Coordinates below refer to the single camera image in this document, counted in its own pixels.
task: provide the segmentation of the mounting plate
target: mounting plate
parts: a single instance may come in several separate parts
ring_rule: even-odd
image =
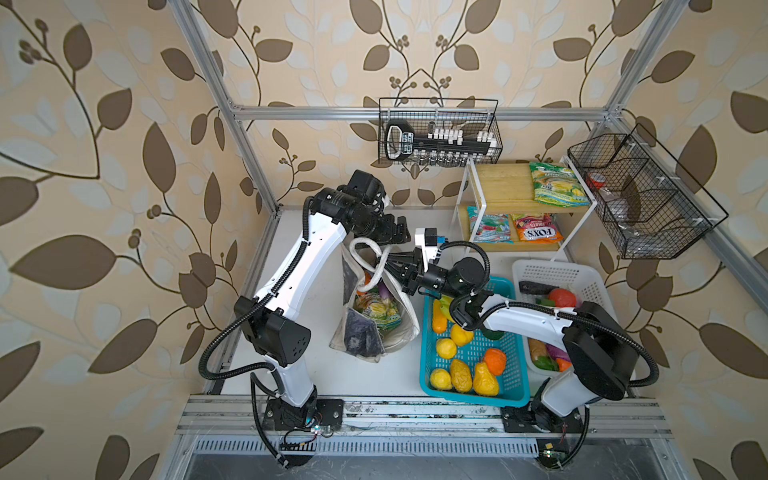
[[[285,402],[280,399],[269,399],[266,402],[266,410],[272,412],[269,420],[274,421],[274,430],[281,432],[293,430],[292,426],[283,423],[283,407]],[[317,412],[320,416],[320,425],[328,425],[337,430],[341,427],[342,417],[344,416],[344,401],[341,399],[317,399]]]
[[[533,426],[530,421],[524,421],[530,415],[528,407],[502,407],[502,423],[504,431],[507,433],[542,433],[542,431]],[[581,433],[583,424],[578,409],[571,412],[563,419],[565,421],[565,433]],[[561,432],[553,432],[553,435],[560,435]]]

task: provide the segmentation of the white rope handle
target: white rope handle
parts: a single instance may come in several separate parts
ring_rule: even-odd
[[[362,257],[357,253],[355,250],[355,245],[359,243],[364,243],[365,245],[368,245],[371,247],[371,250],[376,254],[377,257],[379,257],[379,263],[376,265],[376,268],[373,268],[368,262],[362,259]],[[355,259],[357,263],[360,264],[360,266],[369,272],[373,272],[373,276],[371,277],[371,281],[366,283],[365,285],[359,287],[357,290],[359,292],[367,292],[368,290],[371,290],[374,286],[379,284],[379,281],[382,279],[382,275],[384,274],[384,266],[386,265],[386,259],[389,256],[389,252],[392,251],[393,245],[387,245],[384,247],[384,251],[382,252],[381,247],[374,242],[373,240],[365,237],[358,237],[355,240],[352,240],[349,242],[349,254],[352,255],[352,258]]]

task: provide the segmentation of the white plastic basket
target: white plastic basket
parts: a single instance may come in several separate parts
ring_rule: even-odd
[[[536,295],[520,293],[519,283],[522,280],[554,285],[570,290],[578,305],[584,301],[595,302],[605,311],[616,318],[616,312],[611,304],[611,298],[603,285],[603,278],[591,266],[568,262],[549,262],[546,260],[518,260],[512,264],[512,279],[515,283],[515,299],[520,302],[536,303]],[[528,338],[523,339],[525,362],[528,368],[544,376],[554,377],[560,372],[543,370],[531,361],[531,351],[528,348]]]

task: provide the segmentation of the white table surface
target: white table surface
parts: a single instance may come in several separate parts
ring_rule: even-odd
[[[458,232],[451,235],[452,210],[393,210],[395,216],[404,215],[408,219],[411,233],[417,227],[437,227],[443,235],[448,233],[449,239],[458,238]],[[264,279],[280,265],[290,250],[296,238],[301,233],[301,212],[286,210],[280,219],[272,247],[267,256],[264,268]],[[396,247],[396,251],[412,250],[413,243]],[[463,249],[454,250],[462,255]],[[496,276],[506,276],[511,279],[511,262],[521,258],[530,258],[526,253],[496,253],[489,255],[492,262],[492,273]],[[452,265],[453,259],[444,255],[441,265]],[[413,308],[418,321],[422,320],[424,298],[421,295],[412,297]],[[421,334],[404,348],[381,358],[378,363],[366,362],[347,353],[330,348],[328,345],[336,327],[342,318],[342,261],[341,250],[336,249],[319,272],[314,285],[310,288],[297,323],[312,331],[312,339],[304,353],[310,378],[317,385],[317,391],[323,396],[423,396],[425,393],[419,385],[419,361],[421,358]],[[263,361],[253,346],[242,334],[232,358],[230,369]],[[265,371],[257,373],[259,379],[270,388],[274,382]],[[528,370],[531,393],[546,379]],[[222,395],[249,395],[250,381],[248,375],[240,375],[224,382]]]

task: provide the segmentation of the wire mesh basket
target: wire mesh basket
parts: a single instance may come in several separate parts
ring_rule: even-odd
[[[475,98],[380,98],[378,162],[495,164],[503,149],[497,106],[497,100]]]
[[[650,154],[654,152],[662,164]],[[679,256],[728,217],[722,205],[664,145],[637,124],[568,148],[598,201],[595,211],[624,259]]]

